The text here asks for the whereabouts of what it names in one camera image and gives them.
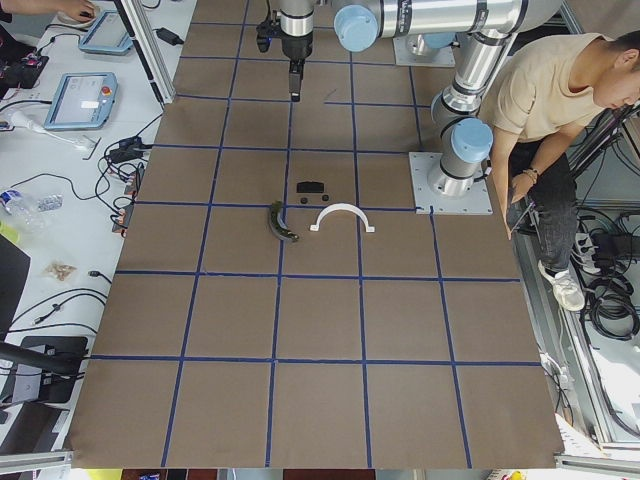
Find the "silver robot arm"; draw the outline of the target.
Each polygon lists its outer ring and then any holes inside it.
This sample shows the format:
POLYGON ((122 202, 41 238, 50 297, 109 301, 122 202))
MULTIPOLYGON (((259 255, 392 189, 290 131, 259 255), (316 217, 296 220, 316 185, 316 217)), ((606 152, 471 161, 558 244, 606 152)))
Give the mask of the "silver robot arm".
POLYGON ((455 39, 455 32, 420 33, 409 35, 406 40, 406 46, 412 54, 426 56, 450 47, 455 39))
POLYGON ((341 46, 361 52, 382 38, 460 34, 461 63, 452 83, 435 96, 432 119, 443 142, 427 183, 440 195, 461 197, 489 157, 493 135, 476 119, 482 98, 520 31, 549 20, 558 1, 333 1, 341 46))

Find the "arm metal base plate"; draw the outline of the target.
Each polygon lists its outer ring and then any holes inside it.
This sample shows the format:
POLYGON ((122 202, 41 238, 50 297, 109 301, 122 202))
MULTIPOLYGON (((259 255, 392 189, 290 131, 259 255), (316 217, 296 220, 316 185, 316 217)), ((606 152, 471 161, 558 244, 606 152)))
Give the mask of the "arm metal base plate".
POLYGON ((408 36, 398 37, 393 40, 395 63, 397 65, 435 68, 453 68, 455 66, 452 45, 439 50, 435 54, 417 56, 407 49, 406 40, 408 36))
POLYGON ((410 152, 409 164, 416 214, 491 215, 493 208, 481 164, 471 176, 456 179, 441 169, 439 152, 410 152))

